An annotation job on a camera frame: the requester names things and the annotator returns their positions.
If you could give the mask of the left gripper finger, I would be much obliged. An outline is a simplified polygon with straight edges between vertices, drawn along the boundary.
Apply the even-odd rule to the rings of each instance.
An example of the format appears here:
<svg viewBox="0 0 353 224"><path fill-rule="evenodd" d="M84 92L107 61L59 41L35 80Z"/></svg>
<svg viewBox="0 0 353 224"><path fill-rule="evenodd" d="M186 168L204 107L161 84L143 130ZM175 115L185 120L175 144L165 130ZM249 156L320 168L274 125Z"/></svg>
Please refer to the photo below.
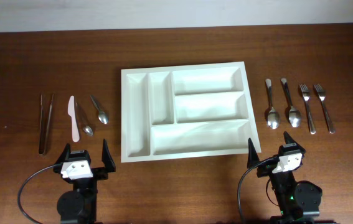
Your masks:
<svg viewBox="0 0 353 224"><path fill-rule="evenodd" d="M70 152L71 152L71 146L69 143L66 143L64 150L62 151L59 158L56 160L55 164L64 163L69 158Z"/></svg>
<svg viewBox="0 0 353 224"><path fill-rule="evenodd" d="M106 139L103 140L101 161L104 164L107 172L115 172L116 171L116 164L115 164L115 162L109 152Z"/></svg>

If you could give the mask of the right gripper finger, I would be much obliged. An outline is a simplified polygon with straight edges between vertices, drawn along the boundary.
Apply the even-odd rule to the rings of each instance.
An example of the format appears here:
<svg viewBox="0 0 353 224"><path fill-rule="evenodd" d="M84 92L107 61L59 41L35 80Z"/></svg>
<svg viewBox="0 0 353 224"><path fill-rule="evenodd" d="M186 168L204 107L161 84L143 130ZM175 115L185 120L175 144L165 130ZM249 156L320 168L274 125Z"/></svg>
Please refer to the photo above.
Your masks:
<svg viewBox="0 0 353 224"><path fill-rule="evenodd" d="M296 149L298 149L302 155L304 155L306 153L306 150L304 147L302 147L300 144L298 144L289 134L287 131L285 131L283 133L283 137L285 140L286 144L295 144L296 145Z"/></svg>
<svg viewBox="0 0 353 224"><path fill-rule="evenodd" d="M248 139L248 160L247 168L250 169L260 162L257 151L251 138Z"/></svg>

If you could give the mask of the large steel spoon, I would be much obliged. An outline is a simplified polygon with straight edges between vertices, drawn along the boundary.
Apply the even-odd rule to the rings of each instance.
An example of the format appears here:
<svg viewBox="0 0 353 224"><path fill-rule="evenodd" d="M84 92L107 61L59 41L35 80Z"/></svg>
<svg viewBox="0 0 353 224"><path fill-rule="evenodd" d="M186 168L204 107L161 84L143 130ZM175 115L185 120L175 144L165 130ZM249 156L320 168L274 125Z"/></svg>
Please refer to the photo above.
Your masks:
<svg viewBox="0 0 353 224"><path fill-rule="evenodd" d="M267 114L267 124L271 129L277 129L280 125L280 115L273 107L273 98L272 98L272 89L271 89L271 80L267 78L265 80L267 94L269 99L269 112Z"/></svg>
<svg viewBox="0 0 353 224"><path fill-rule="evenodd" d="M301 124L301 113L293 106L287 79L282 78L281 83L289 106L288 121L293 128L298 128Z"/></svg>

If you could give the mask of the small steel teaspoon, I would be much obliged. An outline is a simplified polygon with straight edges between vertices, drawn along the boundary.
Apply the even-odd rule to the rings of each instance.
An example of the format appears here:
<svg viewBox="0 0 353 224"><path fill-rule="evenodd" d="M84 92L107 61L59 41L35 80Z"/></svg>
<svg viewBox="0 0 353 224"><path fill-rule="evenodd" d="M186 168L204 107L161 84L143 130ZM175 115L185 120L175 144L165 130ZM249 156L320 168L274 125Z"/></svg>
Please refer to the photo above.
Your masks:
<svg viewBox="0 0 353 224"><path fill-rule="evenodd" d="M78 117L80 118L82 131L87 136L93 136L93 129L89 126L86 114L82 110L82 107L78 103L75 104L75 107L78 111Z"/></svg>
<svg viewBox="0 0 353 224"><path fill-rule="evenodd" d="M103 123L103 124L108 124L108 122L109 122L108 116L105 113L105 111L102 109L101 104L99 103L99 101L93 95L90 95L90 98L92 100L92 103L93 103L94 107L98 111L98 119L99 119L99 121L101 123Z"/></svg>

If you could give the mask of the white plastic knife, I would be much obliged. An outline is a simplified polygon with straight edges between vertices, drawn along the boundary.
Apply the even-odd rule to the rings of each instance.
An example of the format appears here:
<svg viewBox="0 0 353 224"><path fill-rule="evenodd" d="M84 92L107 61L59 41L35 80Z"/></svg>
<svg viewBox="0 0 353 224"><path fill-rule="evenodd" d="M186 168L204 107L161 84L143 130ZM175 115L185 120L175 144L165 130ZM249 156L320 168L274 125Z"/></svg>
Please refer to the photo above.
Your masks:
<svg viewBox="0 0 353 224"><path fill-rule="evenodd" d="M68 101L67 113L71 119L72 141L79 142L80 134L77 126L77 119L75 115L75 97L71 96Z"/></svg>

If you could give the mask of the steel fork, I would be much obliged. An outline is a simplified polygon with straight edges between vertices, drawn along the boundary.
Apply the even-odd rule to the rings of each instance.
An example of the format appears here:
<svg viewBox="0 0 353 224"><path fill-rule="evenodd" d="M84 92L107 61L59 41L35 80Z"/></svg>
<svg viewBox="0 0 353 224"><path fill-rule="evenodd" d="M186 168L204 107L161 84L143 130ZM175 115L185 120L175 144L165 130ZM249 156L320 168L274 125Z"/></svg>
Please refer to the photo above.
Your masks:
<svg viewBox="0 0 353 224"><path fill-rule="evenodd" d="M328 112L328 110L326 108L326 104L325 104L326 91L325 91L325 89L322 88L322 86L320 84L314 84L313 87L316 90L318 98L321 101L321 105L322 105L322 109L323 109L323 112L324 112L324 116L325 116L325 119L326 119L326 123L327 123L327 127L328 127L328 130L329 130L329 133L330 134L334 134L336 132L336 129L334 127L334 124L332 123L332 119L331 119L331 117L329 115L329 112Z"/></svg>
<svg viewBox="0 0 353 224"><path fill-rule="evenodd" d="M312 117L310 106L309 106L310 91L309 91L308 87L305 84L303 84L303 83L299 84L299 88L301 90L301 94L303 96L304 104L305 104L305 107L306 107L306 113L307 113L308 125L309 125L309 132L311 134L315 134L316 133L316 128L314 126L313 117Z"/></svg>

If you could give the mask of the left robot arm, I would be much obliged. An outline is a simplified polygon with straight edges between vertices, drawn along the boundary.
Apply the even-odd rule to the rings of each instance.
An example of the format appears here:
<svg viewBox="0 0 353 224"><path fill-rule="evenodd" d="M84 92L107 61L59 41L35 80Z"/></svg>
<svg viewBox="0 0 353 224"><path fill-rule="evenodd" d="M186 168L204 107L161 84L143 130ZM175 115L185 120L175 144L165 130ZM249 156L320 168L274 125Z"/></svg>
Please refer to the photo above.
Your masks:
<svg viewBox="0 0 353 224"><path fill-rule="evenodd" d="M103 167L92 168L88 151L72 151L69 144L65 146L53 168L64 181L73 185L73 189L62 194L57 201L61 223L96 222L97 182L108 179L108 174L116 171L105 139L101 161Z"/></svg>

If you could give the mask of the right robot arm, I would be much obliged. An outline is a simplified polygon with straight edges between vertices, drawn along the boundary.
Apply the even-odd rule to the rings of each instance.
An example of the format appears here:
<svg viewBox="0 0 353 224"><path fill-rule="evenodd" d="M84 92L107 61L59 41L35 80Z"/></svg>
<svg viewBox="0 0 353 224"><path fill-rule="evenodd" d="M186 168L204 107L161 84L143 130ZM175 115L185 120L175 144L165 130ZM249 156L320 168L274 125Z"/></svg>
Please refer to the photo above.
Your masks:
<svg viewBox="0 0 353 224"><path fill-rule="evenodd" d="M278 153L263 161L259 160L251 139L248 140L248 174L257 170L258 177L268 177L278 202L280 216L270 218L270 223L314 223L320 215L322 189L312 182L296 181L293 172L300 168L306 150L287 132L285 144Z"/></svg>

